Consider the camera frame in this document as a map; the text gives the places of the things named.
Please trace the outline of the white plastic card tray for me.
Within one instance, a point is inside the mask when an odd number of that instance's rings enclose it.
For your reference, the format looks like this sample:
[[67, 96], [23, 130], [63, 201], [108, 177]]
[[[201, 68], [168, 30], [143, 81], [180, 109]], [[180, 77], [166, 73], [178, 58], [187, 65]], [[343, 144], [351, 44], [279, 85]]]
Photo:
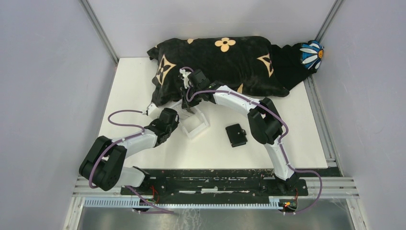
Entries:
[[182, 132], [189, 138], [194, 139], [203, 131], [210, 127], [208, 120], [203, 112], [196, 106], [193, 108], [182, 109], [181, 102], [178, 101], [169, 108], [177, 111], [180, 117], [179, 126]]

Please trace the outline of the black leather card holder wallet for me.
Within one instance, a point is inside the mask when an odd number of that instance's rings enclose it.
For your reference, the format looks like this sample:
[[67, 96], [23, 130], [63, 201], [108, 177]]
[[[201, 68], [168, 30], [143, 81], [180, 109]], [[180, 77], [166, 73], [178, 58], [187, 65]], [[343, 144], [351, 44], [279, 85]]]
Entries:
[[231, 147], [239, 147], [247, 143], [245, 130], [240, 124], [233, 124], [225, 128]]

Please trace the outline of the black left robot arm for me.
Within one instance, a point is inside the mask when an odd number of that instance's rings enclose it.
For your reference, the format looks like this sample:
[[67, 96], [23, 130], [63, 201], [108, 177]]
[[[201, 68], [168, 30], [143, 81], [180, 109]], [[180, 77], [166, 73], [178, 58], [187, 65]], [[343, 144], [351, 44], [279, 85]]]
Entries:
[[149, 125], [127, 137], [111, 139], [99, 136], [79, 167], [90, 188], [109, 191], [115, 186], [131, 186], [140, 195], [151, 188], [150, 175], [136, 167], [125, 167], [127, 157], [143, 150], [156, 148], [171, 136], [180, 118], [174, 109], [165, 108]]

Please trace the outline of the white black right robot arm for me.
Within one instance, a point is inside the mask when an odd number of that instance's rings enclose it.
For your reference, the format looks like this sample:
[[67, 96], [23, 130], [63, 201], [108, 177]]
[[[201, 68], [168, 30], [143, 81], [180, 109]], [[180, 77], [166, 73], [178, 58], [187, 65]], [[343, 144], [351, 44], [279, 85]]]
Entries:
[[273, 164], [277, 191], [288, 196], [296, 189], [299, 175], [295, 172], [283, 147], [282, 138], [289, 128], [281, 119], [273, 101], [243, 95], [219, 81], [210, 81], [201, 70], [181, 68], [179, 77], [183, 107], [191, 108], [200, 102], [225, 106], [248, 119], [252, 137], [263, 144]]

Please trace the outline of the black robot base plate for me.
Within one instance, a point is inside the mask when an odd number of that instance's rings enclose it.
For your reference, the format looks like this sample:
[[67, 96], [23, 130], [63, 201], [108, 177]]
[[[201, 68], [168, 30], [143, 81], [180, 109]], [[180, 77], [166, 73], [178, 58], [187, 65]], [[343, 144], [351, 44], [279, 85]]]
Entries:
[[147, 169], [134, 188], [142, 197], [163, 204], [266, 204], [269, 197], [285, 199], [309, 194], [304, 179], [277, 179], [272, 169], [166, 170]]

